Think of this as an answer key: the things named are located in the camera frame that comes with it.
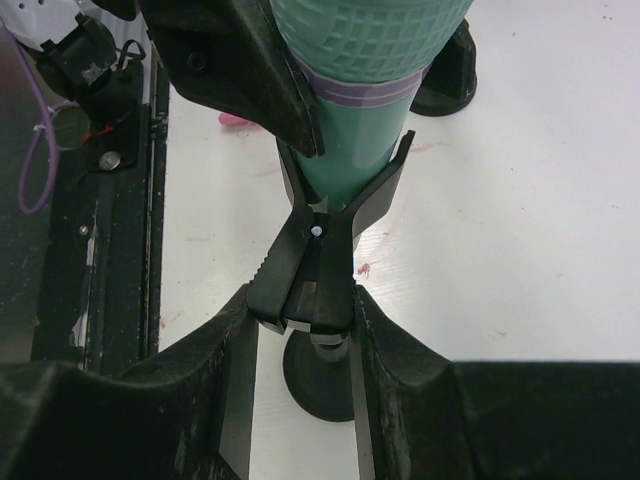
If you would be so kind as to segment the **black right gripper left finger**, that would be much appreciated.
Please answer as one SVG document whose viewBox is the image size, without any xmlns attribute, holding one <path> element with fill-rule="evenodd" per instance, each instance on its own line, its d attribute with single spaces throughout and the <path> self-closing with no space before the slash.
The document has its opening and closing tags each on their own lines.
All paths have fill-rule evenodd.
<svg viewBox="0 0 640 480">
<path fill-rule="evenodd" d="M 258 325 L 236 292 L 116 378 L 71 363 L 1 369 L 5 479 L 245 479 Z"/>
</svg>

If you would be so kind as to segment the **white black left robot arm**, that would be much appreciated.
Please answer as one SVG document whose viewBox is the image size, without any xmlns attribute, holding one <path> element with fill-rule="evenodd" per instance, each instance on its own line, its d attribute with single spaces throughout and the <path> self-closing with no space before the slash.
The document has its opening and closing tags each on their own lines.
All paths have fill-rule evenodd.
<svg viewBox="0 0 640 480">
<path fill-rule="evenodd" d="M 312 89 L 265 1 L 98 1 L 143 19 L 171 84 L 185 99 L 256 123 L 306 157 L 323 155 Z M 116 86 L 116 42 L 76 1 L 4 1 L 1 19 L 49 86 L 102 124 L 130 100 Z"/>
</svg>

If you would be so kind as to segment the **black robot base mounting bar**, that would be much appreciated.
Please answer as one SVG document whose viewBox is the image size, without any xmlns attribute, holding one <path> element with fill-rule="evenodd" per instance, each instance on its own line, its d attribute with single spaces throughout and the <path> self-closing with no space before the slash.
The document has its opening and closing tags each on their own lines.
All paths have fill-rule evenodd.
<svg viewBox="0 0 640 480">
<path fill-rule="evenodd" d="M 53 194 L 43 123 L 15 56 L 1 56 L 1 360 L 118 375 L 158 349 L 169 85 L 128 44 L 115 77 L 133 105 L 114 127 L 62 107 Z"/>
</svg>

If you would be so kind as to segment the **mint green toy microphone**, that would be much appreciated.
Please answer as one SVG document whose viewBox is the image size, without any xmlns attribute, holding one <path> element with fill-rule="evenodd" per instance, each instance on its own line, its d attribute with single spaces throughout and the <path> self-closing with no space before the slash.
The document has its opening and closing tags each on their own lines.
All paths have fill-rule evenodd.
<svg viewBox="0 0 640 480">
<path fill-rule="evenodd" d="M 273 1 L 279 33 L 317 101 L 324 154 L 297 159 L 325 212 L 389 162 L 422 80 L 464 20 L 460 1 Z"/>
</svg>

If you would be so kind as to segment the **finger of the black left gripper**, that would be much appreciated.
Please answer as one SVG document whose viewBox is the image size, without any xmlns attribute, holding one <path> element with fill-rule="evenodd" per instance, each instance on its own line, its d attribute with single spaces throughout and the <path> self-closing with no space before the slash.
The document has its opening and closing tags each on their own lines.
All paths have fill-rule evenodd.
<svg viewBox="0 0 640 480">
<path fill-rule="evenodd" d="M 325 152 L 311 86 L 266 1 L 141 1 L 149 37 L 185 99 L 254 122 L 306 157 Z"/>
</svg>

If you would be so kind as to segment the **black round-base clip mic stand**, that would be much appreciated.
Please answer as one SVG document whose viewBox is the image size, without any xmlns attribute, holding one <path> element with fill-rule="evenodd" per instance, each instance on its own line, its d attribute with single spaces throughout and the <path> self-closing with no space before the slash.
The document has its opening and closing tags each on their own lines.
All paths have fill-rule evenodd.
<svg viewBox="0 0 640 480">
<path fill-rule="evenodd" d="M 355 239 L 389 210 L 415 134 L 341 211 L 311 206 L 296 154 L 278 142 L 292 210 L 246 291 L 249 312 L 264 327 L 288 334 L 286 386 L 310 415 L 329 422 L 354 418 L 349 331 L 355 316 Z"/>
</svg>

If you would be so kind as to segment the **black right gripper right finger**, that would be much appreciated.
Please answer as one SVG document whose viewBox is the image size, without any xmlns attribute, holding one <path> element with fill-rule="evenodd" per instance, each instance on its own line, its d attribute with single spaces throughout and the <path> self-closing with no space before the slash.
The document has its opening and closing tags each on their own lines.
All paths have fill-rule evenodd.
<svg viewBox="0 0 640 480">
<path fill-rule="evenodd" d="M 635 479 L 635 362 L 451 361 L 355 293 L 363 479 Z"/>
</svg>

